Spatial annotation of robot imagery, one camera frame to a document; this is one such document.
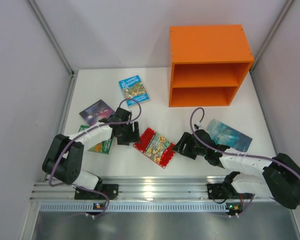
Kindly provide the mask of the red treehouse book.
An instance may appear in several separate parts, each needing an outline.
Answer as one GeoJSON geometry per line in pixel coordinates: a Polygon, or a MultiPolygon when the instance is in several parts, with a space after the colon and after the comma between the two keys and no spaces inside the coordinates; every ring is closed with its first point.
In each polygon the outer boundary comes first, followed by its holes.
{"type": "Polygon", "coordinates": [[[150,127],[144,131],[140,141],[134,143],[133,147],[163,169],[175,155],[173,151],[175,144],[150,127]]]}

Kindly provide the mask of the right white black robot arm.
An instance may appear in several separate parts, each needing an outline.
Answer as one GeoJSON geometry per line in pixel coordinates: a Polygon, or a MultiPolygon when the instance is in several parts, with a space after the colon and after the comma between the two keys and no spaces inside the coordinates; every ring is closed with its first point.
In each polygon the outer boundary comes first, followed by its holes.
{"type": "Polygon", "coordinates": [[[273,158],[239,153],[215,143],[203,129],[184,132],[172,150],[190,159],[201,156],[210,165],[231,171],[222,183],[211,188],[210,199],[251,194],[271,198],[292,210],[300,205],[300,167],[284,153],[273,158]]]}

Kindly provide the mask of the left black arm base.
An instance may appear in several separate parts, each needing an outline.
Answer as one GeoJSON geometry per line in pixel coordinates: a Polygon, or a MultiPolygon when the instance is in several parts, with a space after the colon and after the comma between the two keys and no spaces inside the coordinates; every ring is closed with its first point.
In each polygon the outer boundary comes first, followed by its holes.
{"type": "Polygon", "coordinates": [[[97,193],[100,192],[103,195],[106,195],[110,200],[117,198],[119,194],[119,185],[118,184],[101,184],[96,189],[85,189],[83,187],[76,187],[74,199],[75,200],[103,200],[105,197],[97,193]]]}

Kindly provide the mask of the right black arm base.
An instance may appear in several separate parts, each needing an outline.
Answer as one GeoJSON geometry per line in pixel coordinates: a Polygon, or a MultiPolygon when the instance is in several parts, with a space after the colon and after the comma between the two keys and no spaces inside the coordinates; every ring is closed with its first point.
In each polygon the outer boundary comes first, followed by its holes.
{"type": "Polygon", "coordinates": [[[207,192],[208,198],[218,204],[224,203],[226,200],[232,199],[250,199],[253,195],[248,192],[240,193],[232,186],[234,178],[239,175],[238,171],[233,171],[228,174],[222,183],[208,183],[207,192]]]}

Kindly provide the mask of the teal ocean cover book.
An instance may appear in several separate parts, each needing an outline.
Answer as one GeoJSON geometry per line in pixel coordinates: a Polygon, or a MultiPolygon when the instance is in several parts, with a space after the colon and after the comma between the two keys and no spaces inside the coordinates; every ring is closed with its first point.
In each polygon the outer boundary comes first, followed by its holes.
{"type": "Polygon", "coordinates": [[[210,122],[206,131],[216,144],[226,145],[240,152],[247,152],[253,140],[216,119],[210,122]]]}

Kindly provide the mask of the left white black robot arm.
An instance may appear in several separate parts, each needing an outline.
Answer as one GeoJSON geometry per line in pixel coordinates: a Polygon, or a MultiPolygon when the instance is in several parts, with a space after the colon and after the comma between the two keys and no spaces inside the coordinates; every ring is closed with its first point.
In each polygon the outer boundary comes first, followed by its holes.
{"type": "Polygon", "coordinates": [[[118,145],[128,146],[140,141],[139,122],[132,113],[118,107],[108,118],[72,135],[58,134],[52,140],[42,164],[42,170],[62,184],[78,186],[90,191],[101,191],[102,179],[82,169],[83,155],[95,145],[117,139],[118,145]]]}

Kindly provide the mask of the dark purple galaxy book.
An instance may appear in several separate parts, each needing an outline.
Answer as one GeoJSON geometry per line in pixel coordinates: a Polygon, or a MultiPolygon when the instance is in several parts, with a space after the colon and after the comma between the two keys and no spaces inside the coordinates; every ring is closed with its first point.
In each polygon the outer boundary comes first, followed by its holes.
{"type": "Polygon", "coordinates": [[[101,119],[108,119],[115,111],[102,99],[82,110],[79,115],[89,126],[93,126],[101,119]]]}

